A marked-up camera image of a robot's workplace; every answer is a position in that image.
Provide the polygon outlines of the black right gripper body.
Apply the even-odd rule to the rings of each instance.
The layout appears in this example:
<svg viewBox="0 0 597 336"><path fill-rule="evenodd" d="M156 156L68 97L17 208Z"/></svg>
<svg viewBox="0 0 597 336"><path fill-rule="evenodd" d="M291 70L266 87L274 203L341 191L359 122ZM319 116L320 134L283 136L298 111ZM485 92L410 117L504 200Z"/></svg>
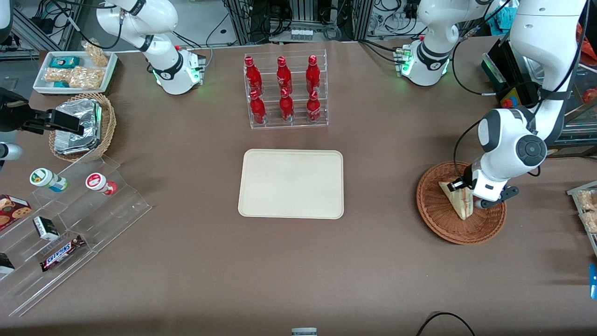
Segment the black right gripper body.
<svg viewBox="0 0 597 336"><path fill-rule="evenodd" d="M21 108L28 106L28 100L21 95L0 88L0 131L12 132L19 130L28 120L27 113L23 114Z"/></svg>

